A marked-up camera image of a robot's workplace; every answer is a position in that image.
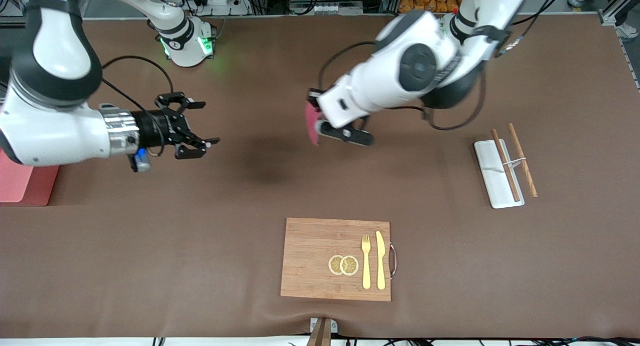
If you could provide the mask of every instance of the table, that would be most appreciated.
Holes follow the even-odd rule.
[[[150,57],[207,101],[190,125],[222,141],[199,160],[167,149],[141,174],[125,157],[64,166],[50,207],[0,209],[0,337],[267,336],[306,332],[312,316],[346,336],[640,336],[640,95],[614,29],[540,17],[488,64],[486,107],[459,131],[386,111],[370,121],[374,147],[313,147],[318,69],[389,20],[228,20],[215,60],[192,69],[163,59],[144,22],[85,22],[103,62]],[[139,61],[104,76],[147,107],[167,91]],[[462,120],[477,95],[437,123]],[[105,87],[102,102],[130,106]],[[496,128],[509,143],[509,122],[540,197],[494,210],[473,142]],[[390,221],[392,301],[279,296],[286,217]]]

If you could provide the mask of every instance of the gold knife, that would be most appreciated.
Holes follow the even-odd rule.
[[[384,289],[385,285],[385,269],[383,267],[382,257],[384,257],[387,252],[387,248],[385,247],[385,242],[382,239],[382,234],[379,230],[375,232],[375,240],[377,247],[377,288]]]

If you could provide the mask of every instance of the pink box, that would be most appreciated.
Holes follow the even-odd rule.
[[[11,161],[0,150],[0,205],[47,205],[59,168],[23,166]]]

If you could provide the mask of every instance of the wooden cutting board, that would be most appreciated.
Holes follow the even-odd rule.
[[[282,261],[281,296],[329,298],[338,300],[391,301],[389,270],[390,230],[388,222],[323,220],[320,218],[287,218]],[[377,287],[378,250],[376,231],[384,239],[386,253],[382,257],[385,289]],[[362,287],[364,255],[362,236],[368,235],[371,288]],[[334,275],[329,270],[333,255],[352,255],[358,259],[353,276]]]

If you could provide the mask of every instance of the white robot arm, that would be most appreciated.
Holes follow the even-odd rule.
[[[444,25],[425,11],[391,21],[375,39],[371,57],[329,90],[309,91],[310,104],[326,118],[315,131],[358,145],[373,137],[354,121],[415,99],[445,109],[466,97],[524,0],[462,0]]]
[[[211,24],[187,16],[182,8],[167,0],[119,0],[142,12],[160,34],[164,51],[176,65],[193,67],[213,57],[216,29]]]
[[[14,50],[0,109],[0,148],[10,159],[50,166],[128,154],[137,172],[149,167],[147,147],[175,145],[181,159],[201,157],[217,143],[190,131],[183,111],[204,102],[182,93],[158,96],[155,111],[90,109],[86,100],[100,85],[102,68],[76,0],[23,0],[23,12],[25,36]],[[177,110],[169,108],[173,103]]]

